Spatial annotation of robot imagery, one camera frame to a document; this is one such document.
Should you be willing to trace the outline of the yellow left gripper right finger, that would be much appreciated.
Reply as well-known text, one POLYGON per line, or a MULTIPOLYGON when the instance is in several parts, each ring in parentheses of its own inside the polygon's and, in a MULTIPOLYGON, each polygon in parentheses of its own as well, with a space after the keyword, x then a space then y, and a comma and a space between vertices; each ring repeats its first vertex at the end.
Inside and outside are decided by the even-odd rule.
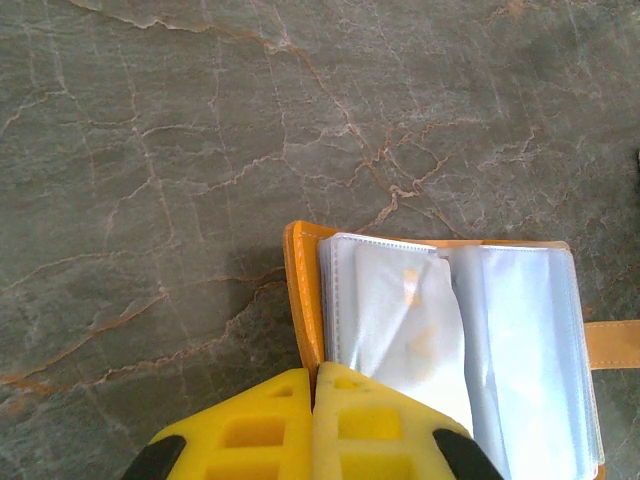
POLYGON ((320 365, 314 479, 500 479, 468 431, 443 413, 337 363, 320 365))

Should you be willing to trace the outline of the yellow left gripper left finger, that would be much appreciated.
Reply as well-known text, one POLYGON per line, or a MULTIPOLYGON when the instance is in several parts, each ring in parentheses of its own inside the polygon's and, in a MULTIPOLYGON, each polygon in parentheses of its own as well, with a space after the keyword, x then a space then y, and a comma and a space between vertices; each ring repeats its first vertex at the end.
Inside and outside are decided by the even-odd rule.
POLYGON ((311 390, 291 369, 173 423, 138 453, 125 479, 309 479, 311 390))

